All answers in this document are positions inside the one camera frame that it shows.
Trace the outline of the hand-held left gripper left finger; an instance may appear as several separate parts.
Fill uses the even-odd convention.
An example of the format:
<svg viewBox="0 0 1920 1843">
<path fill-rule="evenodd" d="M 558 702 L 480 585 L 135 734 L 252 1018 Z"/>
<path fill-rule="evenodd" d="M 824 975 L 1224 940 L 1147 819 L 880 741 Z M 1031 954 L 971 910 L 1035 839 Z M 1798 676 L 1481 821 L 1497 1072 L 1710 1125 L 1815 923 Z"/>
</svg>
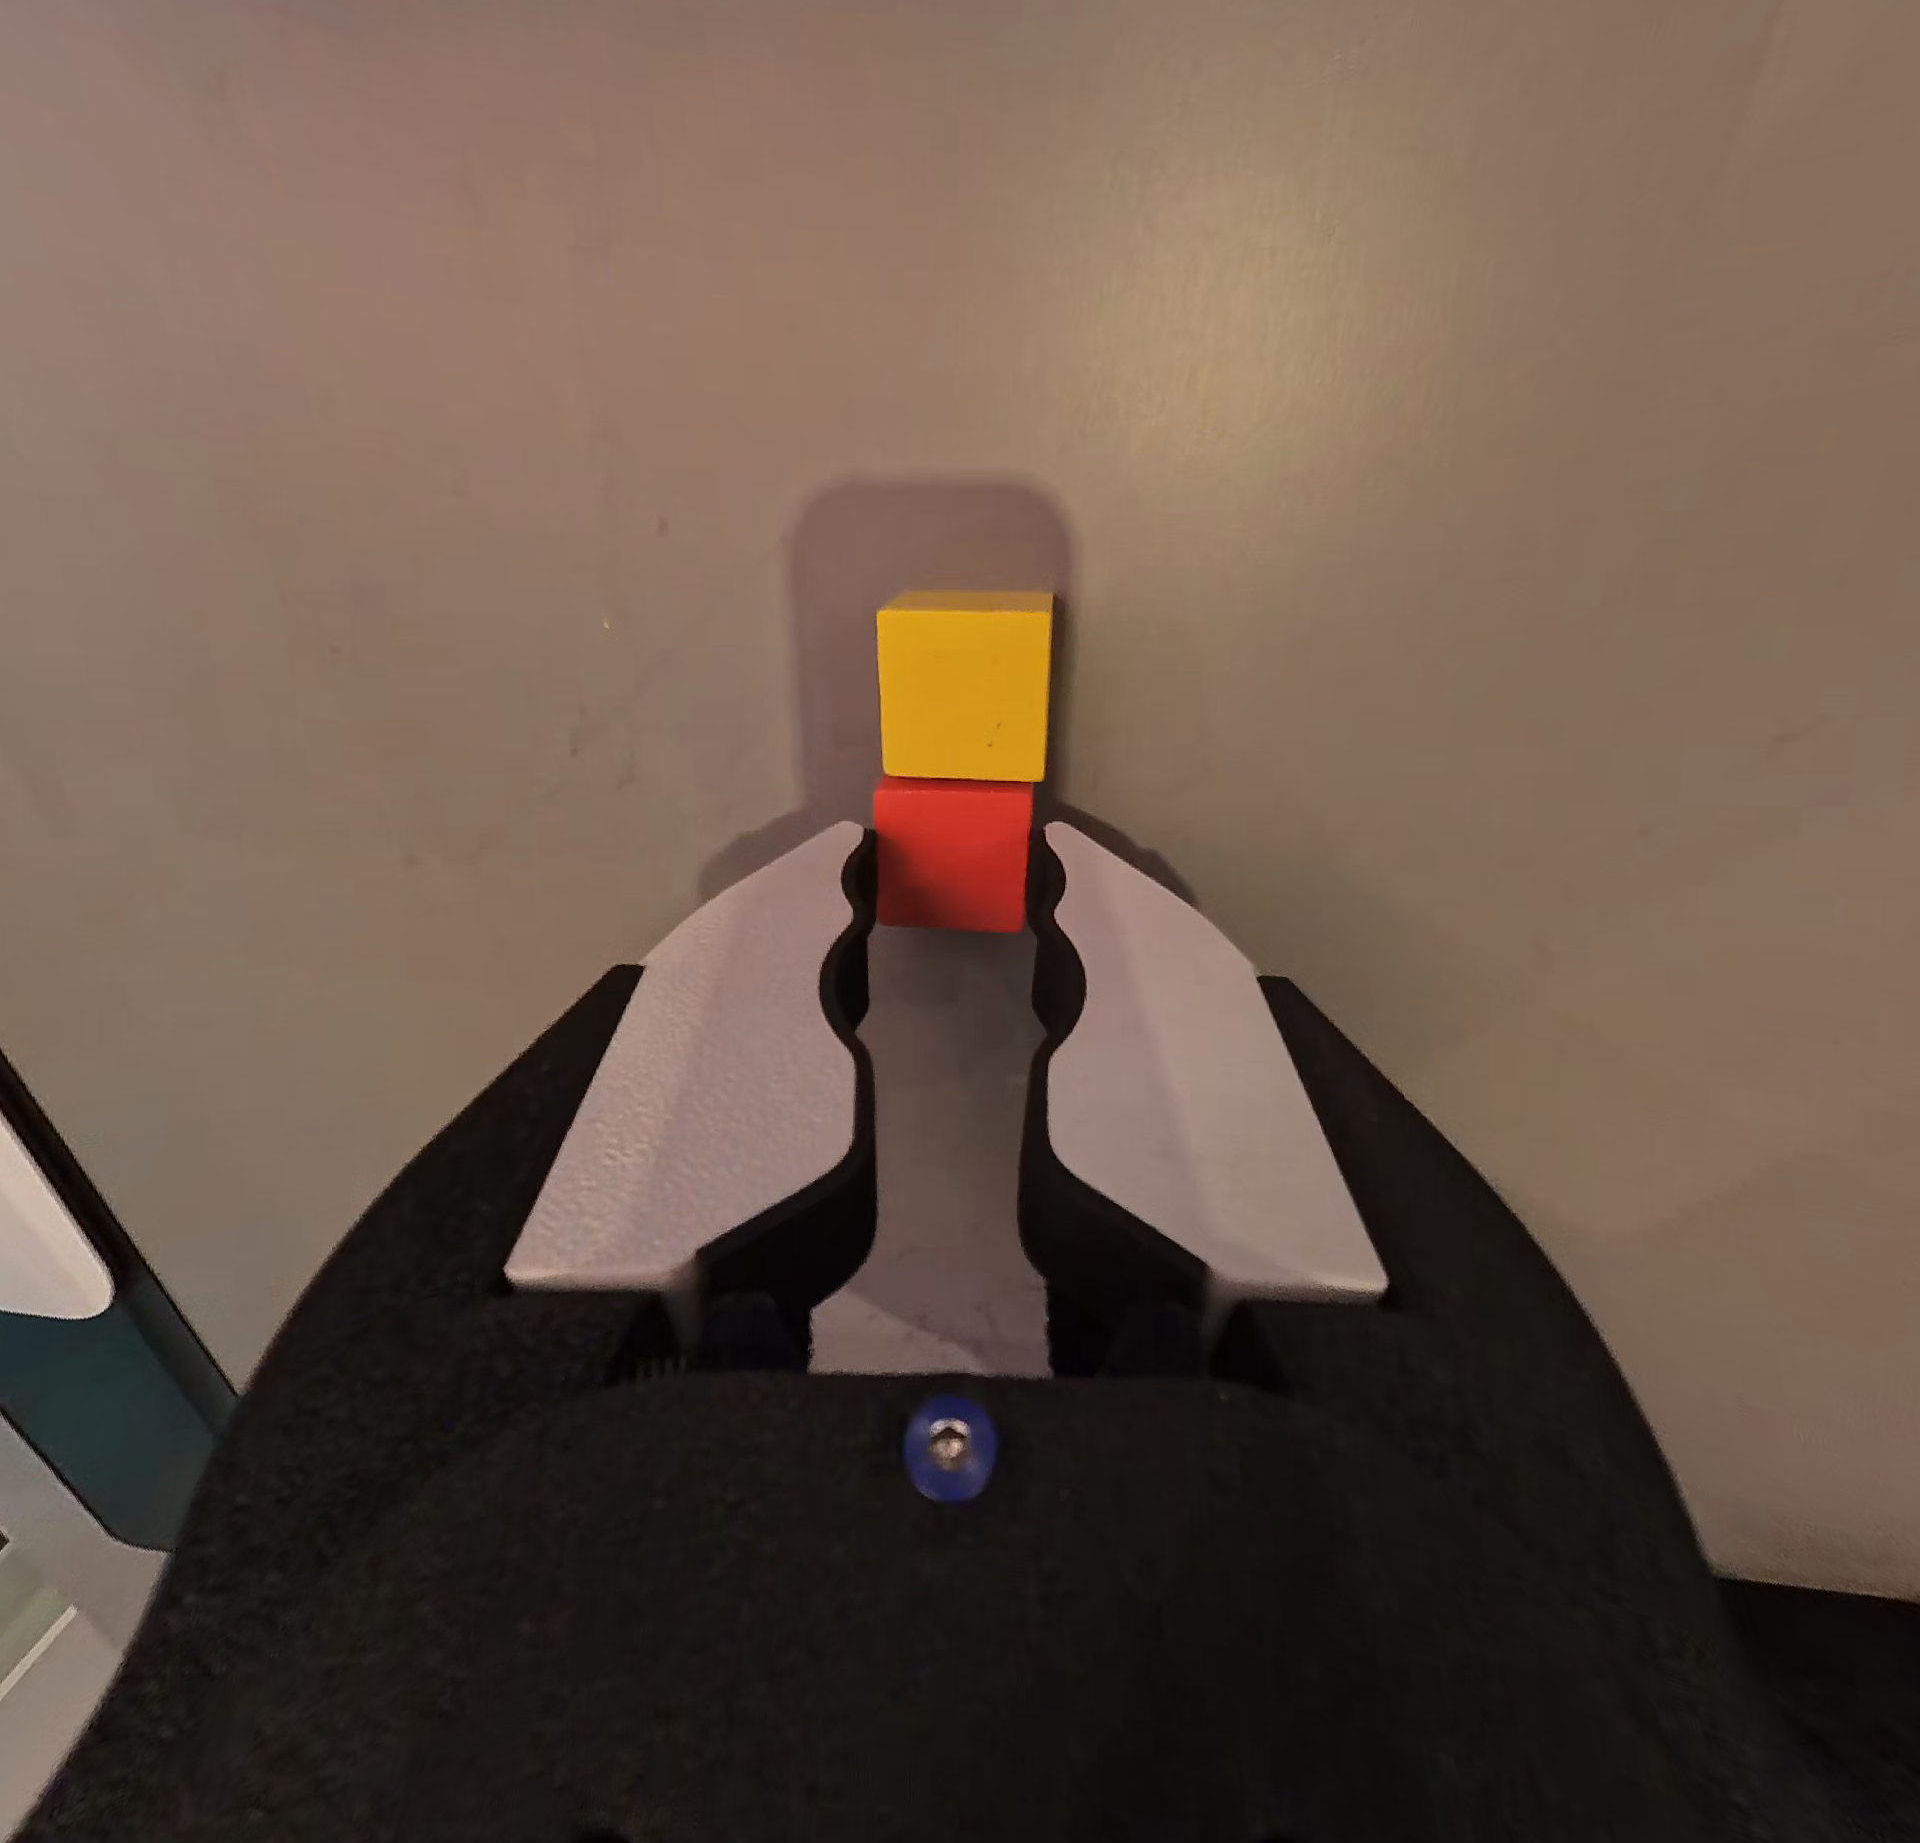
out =
<svg viewBox="0 0 1920 1843">
<path fill-rule="evenodd" d="M 519 1294 L 655 1300 L 686 1351 L 749 1320 L 806 1363 L 877 1236 L 874 839 L 832 823 L 655 943 L 506 1259 Z"/>
</svg>

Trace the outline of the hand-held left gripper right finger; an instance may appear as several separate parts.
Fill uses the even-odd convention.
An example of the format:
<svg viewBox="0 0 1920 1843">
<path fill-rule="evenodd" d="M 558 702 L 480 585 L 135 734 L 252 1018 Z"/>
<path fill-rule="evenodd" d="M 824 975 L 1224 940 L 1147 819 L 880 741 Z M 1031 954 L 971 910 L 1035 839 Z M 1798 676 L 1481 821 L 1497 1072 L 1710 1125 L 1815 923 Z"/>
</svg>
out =
<svg viewBox="0 0 1920 1843">
<path fill-rule="evenodd" d="M 1050 1375 L 1207 1372 L 1242 1313 L 1389 1302 L 1258 967 L 1074 823 L 1035 841 L 1019 1249 Z"/>
</svg>

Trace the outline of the red wooden cube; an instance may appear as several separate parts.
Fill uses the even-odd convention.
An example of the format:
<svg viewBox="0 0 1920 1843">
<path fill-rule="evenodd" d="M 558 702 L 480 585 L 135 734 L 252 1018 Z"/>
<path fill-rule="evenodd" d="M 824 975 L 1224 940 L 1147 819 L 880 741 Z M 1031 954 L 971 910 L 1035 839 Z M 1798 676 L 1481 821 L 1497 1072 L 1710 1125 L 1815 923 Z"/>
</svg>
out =
<svg viewBox="0 0 1920 1843">
<path fill-rule="evenodd" d="M 877 923 L 1013 935 L 1027 916 L 1035 789 L 885 776 L 874 791 Z"/>
</svg>

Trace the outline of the yellow wooden cube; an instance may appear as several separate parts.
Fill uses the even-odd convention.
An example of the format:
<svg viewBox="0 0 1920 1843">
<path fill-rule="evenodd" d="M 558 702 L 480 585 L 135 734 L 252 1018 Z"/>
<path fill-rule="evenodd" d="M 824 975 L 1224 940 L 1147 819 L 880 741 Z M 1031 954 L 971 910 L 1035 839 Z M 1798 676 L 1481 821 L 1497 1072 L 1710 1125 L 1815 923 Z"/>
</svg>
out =
<svg viewBox="0 0 1920 1843">
<path fill-rule="evenodd" d="M 1047 762 L 1057 598 L 907 592 L 877 611 L 880 769 L 1037 785 Z"/>
</svg>

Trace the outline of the white side table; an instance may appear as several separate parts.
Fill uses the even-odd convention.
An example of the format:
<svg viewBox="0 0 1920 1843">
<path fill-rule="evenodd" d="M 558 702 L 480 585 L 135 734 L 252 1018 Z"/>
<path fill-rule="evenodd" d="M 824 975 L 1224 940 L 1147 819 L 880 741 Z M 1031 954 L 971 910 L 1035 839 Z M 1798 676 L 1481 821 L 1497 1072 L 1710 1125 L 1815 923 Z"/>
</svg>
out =
<svg viewBox="0 0 1920 1843">
<path fill-rule="evenodd" d="M 88 1611 L 116 1546 L 43 1456 L 2 1427 L 5 1781 L 60 1759 L 120 1664 L 120 1633 Z"/>
</svg>

